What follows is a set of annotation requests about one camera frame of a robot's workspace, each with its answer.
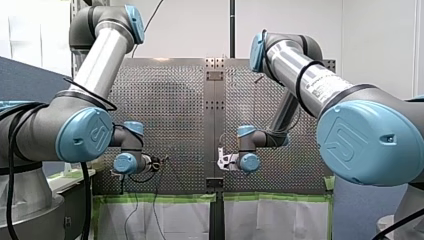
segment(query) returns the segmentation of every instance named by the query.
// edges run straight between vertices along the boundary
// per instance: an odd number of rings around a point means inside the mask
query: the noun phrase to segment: pegboard
[[[144,124],[143,152],[164,158],[164,172],[149,182],[125,181],[125,191],[153,192],[160,180],[160,192],[204,193],[204,64],[203,59],[127,59],[122,64],[109,99],[118,110],[115,123],[140,121]],[[116,194],[121,184],[110,170],[120,149],[102,157],[104,170],[96,174],[94,194]],[[134,175],[143,180],[150,173]]]
[[[255,84],[260,75],[248,69],[248,60],[220,60],[224,78],[208,80],[211,66],[206,67],[210,65],[206,60],[126,59],[122,64],[109,96],[118,106],[111,113],[114,122],[142,122],[143,152],[170,157],[163,174],[144,184],[127,180],[125,191],[154,192],[160,179],[160,193],[205,193],[206,177],[223,174],[216,166],[218,133],[226,133],[225,152],[236,153],[238,126],[266,128],[270,123],[284,88],[266,78]],[[325,63],[334,71],[335,61]],[[212,109],[213,102],[219,108]],[[258,149],[261,169],[249,176],[225,173],[224,191],[324,193],[323,177],[331,173],[320,159],[315,127],[316,120],[302,113],[291,131],[290,145]],[[104,169],[94,177],[94,194],[120,192],[119,178],[110,173],[119,153],[119,149],[109,149],[102,156]],[[139,175],[138,180],[149,177],[149,173]]]
[[[335,71],[335,61],[324,64]],[[249,70],[248,60],[226,62],[225,154],[237,153],[237,128],[252,124],[266,129],[271,123],[285,88]],[[224,191],[264,191],[300,194],[325,193],[324,176],[331,175],[321,160],[315,139],[316,119],[304,111],[290,131],[290,144],[280,148],[258,148],[260,169],[250,175],[224,174]]]

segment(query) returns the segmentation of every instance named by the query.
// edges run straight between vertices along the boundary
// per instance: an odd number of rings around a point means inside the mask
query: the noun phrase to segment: black cable
[[[414,212],[413,214],[403,218],[402,220],[396,222],[395,224],[393,224],[392,226],[384,229],[383,231],[381,231],[380,233],[378,233],[377,235],[375,235],[375,237],[372,238],[372,240],[382,240],[385,238],[385,236],[391,232],[393,232],[394,230],[400,228],[401,226],[409,223],[410,221],[417,219],[421,216],[424,215],[424,208],[421,210],[418,210],[416,212]]]
[[[90,221],[91,221],[91,189],[90,189],[90,175],[88,174],[87,163],[81,163],[82,174],[84,176],[85,187],[85,219],[82,229],[81,239],[88,240],[90,234]]]
[[[152,175],[150,175],[150,177],[148,177],[148,178],[147,178],[147,179],[145,179],[145,180],[137,180],[137,179],[133,178],[131,174],[130,174],[130,175],[128,175],[128,178],[129,178],[131,181],[135,182],[135,183],[146,183],[146,182],[148,182],[148,181],[152,180],[152,178],[153,178],[155,175],[156,175],[156,172],[153,172],[153,173],[152,173]]]
[[[299,75],[297,75],[297,79],[296,79],[296,98],[297,98],[297,101],[299,102],[299,104],[303,108],[303,110],[305,110],[305,112],[308,113],[312,117],[314,115],[311,113],[311,111],[309,111],[308,107],[306,107],[305,103],[303,102],[302,96],[300,94],[300,86],[301,86],[301,83],[302,83],[303,74],[305,74],[306,70],[308,70],[309,67],[314,66],[314,65],[321,65],[321,66],[324,67],[324,64],[320,61],[317,61],[317,60],[311,61],[300,70]]]
[[[160,2],[158,3],[158,5],[156,6],[155,11],[153,12],[152,16],[150,17],[149,21],[147,22],[146,28],[144,29],[144,32],[145,33],[146,33],[147,29],[150,26],[150,22],[153,20],[153,18],[155,17],[157,11],[159,10],[160,5],[162,5],[163,1],[164,0],[160,0]],[[135,51],[137,51],[137,48],[138,48],[138,44],[135,46],[135,48],[134,48],[134,50],[133,50],[133,52],[131,54],[131,58],[134,58],[134,54],[135,54]]]
[[[162,171],[162,172],[161,172],[161,173],[160,173],[160,175],[159,175],[158,183],[156,184],[155,196],[154,196],[154,198],[153,198],[153,213],[155,214],[156,223],[157,223],[157,225],[158,225],[160,235],[162,235],[163,240],[166,240],[165,235],[164,235],[164,234],[163,234],[163,232],[162,232],[162,228],[160,227],[159,218],[158,218],[158,215],[157,215],[157,213],[156,213],[156,207],[155,207],[156,199],[157,199],[157,197],[158,197],[158,193],[159,193],[160,183],[161,183],[161,181],[162,181],[162,175],[163,175],[163,173],[165,172],[163,168],[162,168],[162,170],[161,170],[161,171]]]
[[[97,99],[101,100],[102,102],[104,102],[104,103],[106,103],[107,105],[109,105],[109,107],[111,107],[111,108],[108,108],[108,109],[106,109],[106,110],[108,110],[108,111],[116,111],[116,110],[118,110],[118,107],[117,107],[115,104],[113,104],[113,103],[111,103],[110,101],[108,101],[107,99],[105,99],[105,98],[103,98],[103,97],[99,96],[98,94],[96,94],[96,93],[94,93],[94,92],[92,92],[92,91],[88,90],[87,88],[85,88],[85,87],[84,87],[84,86],[82,86],[81,84],[74,82],[72,79],[70,79],[70,78],[68,78],[68,77],[64,77],[64,78],[63,78],[63,80],[64,80],[65,82],[68,82],[68,83],[70,83],[70,84],[72,84],[72,85],[75,85],[75,86],[77,86],[77,87],[81,88],[82,90],[84,90],[85,92],[87,92],[88,94],[90,94],[92,97],[95,97],[95,98],[97,98]]]
[[[13,220],[12,220],[12,205],[13,205],[13,193],[14,193],[14,186],[15,186],[15,164],[14,164],[14,153],[15,148],[17,147],[16,143],[16,136],[18,135],[19,131],[25,124],[25,122],[38,110],[41,108],[47,107],[47,104],[43,103],[34,103],[34,106],[32,105],[23,105],[21,106],[21,111],[30,111],[28,115],[24,118],[22,122],[20,122],[16,128],[13,130],[13,133],[11,135],[11,138],[9,139],[9,149],[8,149],[8,160],[9,160],[9,184],[8,184],[8,191],[7,191],[7,202],[6,202],[6,223],[7,223],[7,229],[9,231],[9,235],[12,238],[12,240],[19,240],[16,231],[13,227]]]
[[[135,208],[134,210],[130,213],[130,215],[128,215],[127,219],[125,219],[125,223],[124,223],[124,231],[125,231],[125,238],[128,240],[128,233],[127,233],[127,224],[128,224],[128,220],[130,220],[131,216],[137,212],[138,210],[138,197],[137,197],[137,193],[134,193],[135,196]]]

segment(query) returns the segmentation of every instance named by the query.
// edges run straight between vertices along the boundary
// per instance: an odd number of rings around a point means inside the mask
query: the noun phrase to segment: end effector
[[[157,172],[161,160],[154,156],[143,154],[144,126],[140,122],[125,122],[116,125],[111,142],[112,147],[121,147],[121,154],[113,163],[114,172],[118,174],[138,174]]]

